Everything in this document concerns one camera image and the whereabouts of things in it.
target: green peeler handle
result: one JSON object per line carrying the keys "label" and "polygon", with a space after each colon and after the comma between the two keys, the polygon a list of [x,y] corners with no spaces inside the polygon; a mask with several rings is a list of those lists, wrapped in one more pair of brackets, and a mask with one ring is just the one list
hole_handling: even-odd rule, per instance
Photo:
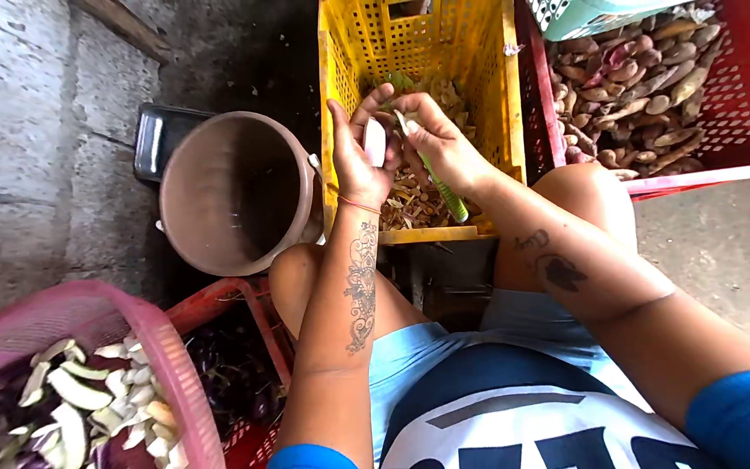
{"label": "green peeler handle", "polygon": [[421,152],[418,152],[418,156],[422,159],[422,163],[424,163],[424,167],[427,168],[428,173],[430,173],[432,183],[438,189],[439,194],[444,198],[444,204],[447,205],[447,209],[450,210],[453,218],[456,219],[457,223],[464,223],[464,221],[467,220],[467,208],[462,199],[459,198],[458,195],[453,194],[453,190],[450,190],[450,187],[444,184],[443,180],[438,178],[438,176],[432,172],[432,169],[430,168],[430,160],[428,160],[426,156],[422,155]]}

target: light blue shorts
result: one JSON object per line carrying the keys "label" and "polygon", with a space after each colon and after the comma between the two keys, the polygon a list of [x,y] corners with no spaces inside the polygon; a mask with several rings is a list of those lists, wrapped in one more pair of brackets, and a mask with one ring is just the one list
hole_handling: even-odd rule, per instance
{"label": "light blue shorts", "polygon": [[409,388],[454,351],[499,342],[541,351],[591,373],[642,410],[650,406],[589,332],[551,296],[495,289],[479,332],[449,334],[436,322],[411,325],[372,344],[372,446],[381,460],[392,409]]}

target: tattoo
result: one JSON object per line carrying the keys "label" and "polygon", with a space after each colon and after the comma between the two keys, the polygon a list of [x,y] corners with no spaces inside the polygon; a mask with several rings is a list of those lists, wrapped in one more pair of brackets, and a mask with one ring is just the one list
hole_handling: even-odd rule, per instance
{"label": "tattoo", "polygon": [[548,246],[548,232],[545,229],[538,229],[524,241],[514,238],[514,249],[525,251],[529,248],[544,248]]}
{"label": "tattoo", "polygon": [[349,245],[352,265],[349,265],[349,288],[343,296],[352,297],[352,324],[349,333],[352,343],[346,346],[352,354],[366,346],[367,337],[375,326],[375,254],[378,244],[378,227],[364,221],[359,238]]}
{"label": "tattoo", "polygon": [[575,264],[561,255],[541,255],[534,261],[534,266],[538,270],[545,269],[546,280],[566,291],[579,291],[575,282],[589,279],[586,274],[575,268]]}

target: yellow plastic crate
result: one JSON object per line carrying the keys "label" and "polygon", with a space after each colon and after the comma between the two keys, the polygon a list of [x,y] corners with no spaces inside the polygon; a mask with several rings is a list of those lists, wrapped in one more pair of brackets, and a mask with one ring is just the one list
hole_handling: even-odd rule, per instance
{"label": "yellow plastic crate", "polygon": [[[432,0],[432,14],[390,18],[389,5],[406,0],[321,0],[318,25],[322,98],[322,172],[325,232],[338,211],[338,176],[329,98],[351,113],[387,73],[415,80],[438,70],[461,89],[477,127],[479,153],[520,182],[526,180],[523,122],[512,0]],[[381,231],[381,244],[478,240],[476,226]]]}

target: rubber band bracelet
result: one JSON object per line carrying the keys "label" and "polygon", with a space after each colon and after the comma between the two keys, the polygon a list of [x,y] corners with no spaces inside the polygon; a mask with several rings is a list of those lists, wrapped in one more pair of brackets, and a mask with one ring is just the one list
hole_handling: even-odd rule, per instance
{"label": "rubber band bracelet", "polygon": [[372,213],[374,213],[374,214],[378,214],[378,215],[380,215],[380,214],[381,214],[381,210],[378,210],[378,209],[376,209],[376,208],[371,208],[371,207],[369,207],[369,206],[366,206],[366,205],[364,205],[364,204],[359,204],[358,202],[352,202],[352,201],[351,201],[351,200],[349,200],[348,198],[345,198],[345,197],[343,197],[343,196],[341,196],[341,195],[339,195],[339,196],[338,196],[338,199],[339,199],[339,200],[342,200],[343,202],[346,202],[346,203],[347,203],[347,204],[349,204],[349,205],[354,205],[354,206],[356,206],[356,207],[358,207],[358,208],[363,208],[364,210],[366,210],[366,211],[368,211],[368,212],[372,212]]}

